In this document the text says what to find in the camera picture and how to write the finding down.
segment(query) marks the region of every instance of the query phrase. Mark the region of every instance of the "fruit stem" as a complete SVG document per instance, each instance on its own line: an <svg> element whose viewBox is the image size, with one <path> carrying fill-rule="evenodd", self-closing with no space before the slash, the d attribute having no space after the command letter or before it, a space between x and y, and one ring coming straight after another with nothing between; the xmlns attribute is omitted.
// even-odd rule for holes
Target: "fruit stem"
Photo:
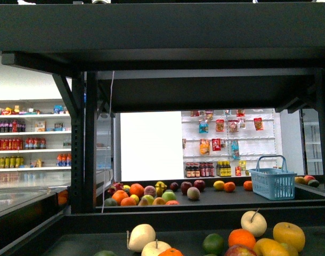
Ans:
<svg viewBox="0 0 325 256"><path fill-rule="evenodd" d="M254 213L254 215L252 216L252 218L250 219L250 223L253 223L254 217L257 214L257 212L259 211L259 208L257 209L257 211Z"/></svg>
<svg viewBox="0 0 325 256"><path fill-rule="evenodd" d="M129 249L129 230L127 230L127 249Z"/></svg>

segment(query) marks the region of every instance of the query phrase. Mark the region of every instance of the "cable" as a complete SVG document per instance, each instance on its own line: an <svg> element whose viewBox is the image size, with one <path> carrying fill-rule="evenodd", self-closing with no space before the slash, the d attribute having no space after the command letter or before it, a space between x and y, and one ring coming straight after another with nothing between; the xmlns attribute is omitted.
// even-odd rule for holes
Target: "cable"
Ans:
<svg viewBox="0 0 325 256"><path fill-rule="evenodd" d="M109 117L111 118L110 114L111 114L111 99L113 97L113 82L114 82L114 74L115 71L113 71L112 74L112 78L111 78L111 84L110 84L110 100L109 100ZM104 209L104 193L105 193L105 165L107 164L107 152L108 152L108 144L109 144L109 133L110 133L110 129L111 129L111 122L109 124L109 129L108 129L108 139L107 139L107 143L106 143L106 150L105 150L105 159L104 159L104 175L103 175L103 192L102 192L102 210L101 213L103 213L103 209Z"/></svg>

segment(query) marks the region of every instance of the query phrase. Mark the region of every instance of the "blue basket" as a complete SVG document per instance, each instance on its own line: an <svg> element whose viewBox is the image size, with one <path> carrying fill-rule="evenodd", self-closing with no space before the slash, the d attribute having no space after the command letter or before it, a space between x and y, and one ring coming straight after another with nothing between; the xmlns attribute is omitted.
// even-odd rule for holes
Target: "blue basket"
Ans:
<svg viewBox="0 0 325 256"><path fill-rule="evenodd" d="M266 157L282 157L282 169L259 168L259 161ZM256 169L250 169L253 192L270 200L287 200L295 198L294 172L288 172L286 159L283 156L261 156Z"/></svg>

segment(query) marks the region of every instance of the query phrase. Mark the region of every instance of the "store shelf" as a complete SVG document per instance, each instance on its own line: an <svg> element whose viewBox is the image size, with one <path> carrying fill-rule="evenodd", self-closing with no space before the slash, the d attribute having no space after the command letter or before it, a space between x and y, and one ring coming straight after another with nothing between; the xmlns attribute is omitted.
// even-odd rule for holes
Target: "store shelf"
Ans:
<svg viewBox="0 0 325 256"><path fill-rule="evenodd" d="M69 114L38 114L38 115L0 115L0 119L27 119L27 118L63 118L70 117Z"/></svg>
<svg viewBox="0 0 325 256"><path fill-rule="evenodd" d="M29 149L29 150L0 150L0 154L39 153L39 152L69 152L70 148Z"/></svg>
<svg viewBox="0 0 325 256"><path fill-rule="evenodd" d="M57 132L0 132L0 136L57 135L57 134L71 134L71 131L57 131Z"/></svg>
<svg viewBox="0 0 325 256"><path fill-rule="evenodd" d="M4 168L4 169L0 169L0 172L61 171L61 170L71 170L71 166L67 166L67 167Z"/></svg>

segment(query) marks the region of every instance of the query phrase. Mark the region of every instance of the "basket handle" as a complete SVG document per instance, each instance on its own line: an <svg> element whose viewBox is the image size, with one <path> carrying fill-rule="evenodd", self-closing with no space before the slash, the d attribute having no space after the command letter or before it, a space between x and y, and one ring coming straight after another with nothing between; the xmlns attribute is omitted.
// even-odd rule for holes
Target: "basket handle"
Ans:
<svg viewBox="0 0 325 256"><path fill-rule="evenodd" d="M267 158L267 157L282 157L282 171L283 172L288 172L287 170L287 161L285 159L284 156L282 155L274 155L274 156L261 156L258 160L257 160L257 165L256 165L256 170L259 171L259 161L262 159L262 158Z"/></svg>

